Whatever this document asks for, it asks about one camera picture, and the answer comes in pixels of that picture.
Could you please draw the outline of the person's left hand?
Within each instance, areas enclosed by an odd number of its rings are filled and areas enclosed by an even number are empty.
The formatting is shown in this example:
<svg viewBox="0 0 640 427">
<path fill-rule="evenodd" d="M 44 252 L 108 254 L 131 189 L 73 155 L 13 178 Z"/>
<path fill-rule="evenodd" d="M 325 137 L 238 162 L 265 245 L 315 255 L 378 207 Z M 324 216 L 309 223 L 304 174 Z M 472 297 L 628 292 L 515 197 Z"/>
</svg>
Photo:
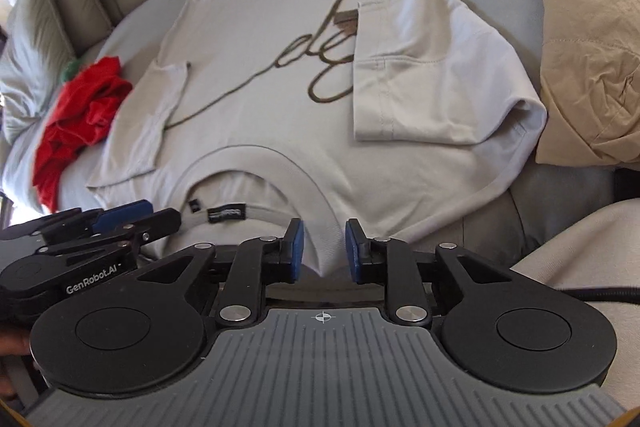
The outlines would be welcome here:
<svg viewBox="0 0 640 427">
<path fill-rule="evenodd" d="M 12 400 L 29 391 L 30 380 L 23 358 L 30 355 L 29 333 L 1 326 L 1 398 Z"/>
</svg>

